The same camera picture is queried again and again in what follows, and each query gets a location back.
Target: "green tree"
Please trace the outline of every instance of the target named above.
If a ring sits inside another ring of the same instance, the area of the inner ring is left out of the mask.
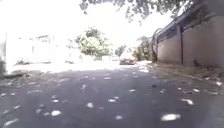
[[[135,49],[135,56],[138,60],[149,60],[150,59],[150,49],[149,49],[149,38],[146,36],[142,36],[137,39],[139,42],[138,47]]]
[[[87,14],[89,5],[97,5],[105,2],[110,2],[114,6],[118,6],[119,9],[127,5],[126,18],[132,21],[132,18],[136,14],[140,14],[144,20],[152,10],[156,10],[160,13],[166,13],[171,11],[173,17],[179,12],[180,8],[184,6],[185,10],[191,7],[194,3],[199,3],[204,0],[83,0],[80,3],[80,8]]]
[[[76,42],[82,53],[86,55],[103,56],[110,54],[110,44],[105,34],[96,28],[89,28],[77,37]]]
[[[124,50],[125,50],[126,47],[127,47],[126,45],[121,45],[121,46],[119,46],[119,47],[115,50],[115,54],[116,54],[117,56],[121,56],[121,54],[124,52]]]

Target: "sidewalk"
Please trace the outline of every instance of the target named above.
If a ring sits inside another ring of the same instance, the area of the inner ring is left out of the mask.
[[[164,63],[151,63],[148,64],[148,67],[200,81],[207,81],[208,83],[217,86],[221,86],[222,83],[224,83],[224,68],[203,68]]]

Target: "sky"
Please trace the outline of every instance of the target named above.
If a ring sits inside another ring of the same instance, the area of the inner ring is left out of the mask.
[[[112,4],[90,6],[88,15],[79,8],[80,0],[3,0],[0,2],[0,28],[17,37],[53,34],[75,37],[84,29],[95,26],[114,44],[130,44],[140,36],[151,36],[171,19],[170,13],[151,14],[140,27],[138,19],[129,24],[125,8],[116,12]]]

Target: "road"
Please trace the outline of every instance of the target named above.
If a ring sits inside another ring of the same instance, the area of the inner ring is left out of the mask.
[[[221,87],[144,66],[98,67],[5,81],[0,127],[224,126],[224,96],[216,93]]]

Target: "parked car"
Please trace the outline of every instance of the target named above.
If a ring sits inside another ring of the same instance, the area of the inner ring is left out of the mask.
[[[121,65],[132,65],[136,63],[136,59],[133,56],[133,52],[131,48],[127,48],[120,56],[120,64]]]

